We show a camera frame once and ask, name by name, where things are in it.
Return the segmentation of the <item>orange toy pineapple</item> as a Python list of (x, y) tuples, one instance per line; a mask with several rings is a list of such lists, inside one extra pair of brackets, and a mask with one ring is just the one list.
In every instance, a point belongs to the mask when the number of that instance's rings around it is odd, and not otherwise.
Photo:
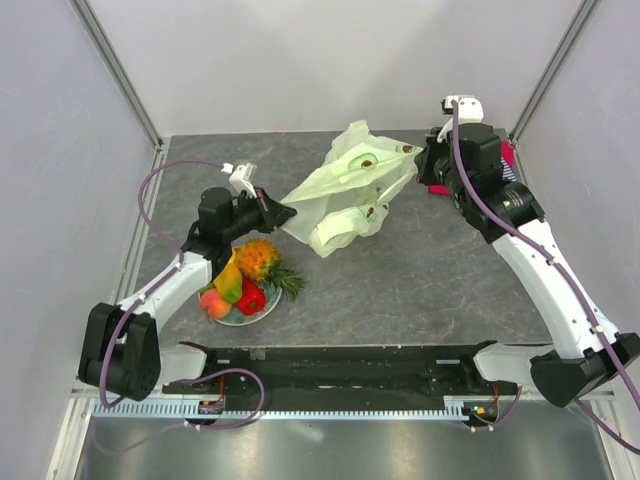
[(296, 301), (306, 286), (302, 274), (289, 268), (281, 253), (264, 238), (251, 239), (234, 248), (234, 263), (242, 274), (256, 283), (269, 283)]

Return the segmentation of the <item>green avocado print plastic bag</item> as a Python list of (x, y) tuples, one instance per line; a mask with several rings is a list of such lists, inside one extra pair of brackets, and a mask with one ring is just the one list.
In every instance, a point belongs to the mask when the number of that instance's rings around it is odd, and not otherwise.
[(297, 211), (282, 230), (322, 258), (376, 234), (391, 200), (417, 175), (415, 157), (422, 151), (371, 134), (364, 120), (351, 123), (323, 164), (281, 200)]

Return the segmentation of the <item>orange green toy papaya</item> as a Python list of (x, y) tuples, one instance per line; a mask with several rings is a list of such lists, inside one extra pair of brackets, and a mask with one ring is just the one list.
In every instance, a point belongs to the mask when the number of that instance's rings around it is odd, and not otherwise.
[(236, 265), (236, 250), (221, 273), (214, 279), (214, 286), (220, 296), (229, 304), (235, 304), (243, 295), (243, 275)]

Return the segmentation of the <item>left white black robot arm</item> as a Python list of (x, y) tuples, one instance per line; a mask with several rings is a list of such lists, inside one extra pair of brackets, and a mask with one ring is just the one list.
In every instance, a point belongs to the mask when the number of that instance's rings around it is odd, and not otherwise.
[(78, 367), (81, 382), (102, 394), (142, 401), (158, 386), (185, 380), (198, 393), (219, 382), (218, 367), (200, 347), (163, 349), (159, 333), (174, 313), (213, 281), (231, 258), (235, 240), (270, 233), (296, 215), (264, 190), (237, 196), (223, 187), (201, 195), (198, 218), (177, 256), (156, 278), (115, 305), (99, 303), (88, 316)]

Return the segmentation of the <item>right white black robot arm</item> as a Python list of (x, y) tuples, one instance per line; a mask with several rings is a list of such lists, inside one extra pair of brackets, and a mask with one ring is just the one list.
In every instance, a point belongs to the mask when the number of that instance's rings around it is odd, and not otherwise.
[(419, 183), (446, 188), (466, 222), (509, 265), (552, 339), (543, 347), (481, 344), (458, 368), (465, 391), (510, 382), (565, 407), (638, 358), (638, 334), (620, 332), (579, 285), (540, 204), (503, 162), (502, 141), (491, 126), (466, 123), (458, 133), (434, 127), (415, 163)]

